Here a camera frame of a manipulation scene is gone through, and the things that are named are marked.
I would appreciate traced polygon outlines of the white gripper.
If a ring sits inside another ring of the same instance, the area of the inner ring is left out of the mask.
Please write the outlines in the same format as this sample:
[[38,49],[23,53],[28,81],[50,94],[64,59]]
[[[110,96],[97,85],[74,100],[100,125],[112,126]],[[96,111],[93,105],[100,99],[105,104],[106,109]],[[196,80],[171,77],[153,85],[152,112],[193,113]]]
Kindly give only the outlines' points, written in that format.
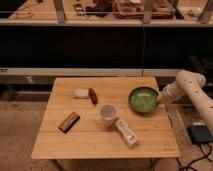
[[172,103],[179,100],[182,96],[183,91],[173,82],[165,86],[162,93],[158,93],[157,102],[163,102],[164,100],[166,103]]

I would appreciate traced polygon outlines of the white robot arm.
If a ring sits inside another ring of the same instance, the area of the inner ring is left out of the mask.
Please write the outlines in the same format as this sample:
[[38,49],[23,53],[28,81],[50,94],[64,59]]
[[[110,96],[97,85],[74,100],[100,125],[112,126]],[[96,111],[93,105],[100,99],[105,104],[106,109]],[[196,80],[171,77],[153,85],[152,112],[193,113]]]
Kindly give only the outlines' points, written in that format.
[[186,95],[213,135],[213,100],[202,90],[205,83],[206,78],[200,73],[179,71],[175,81],[163,88],[159,101],[172,103]]

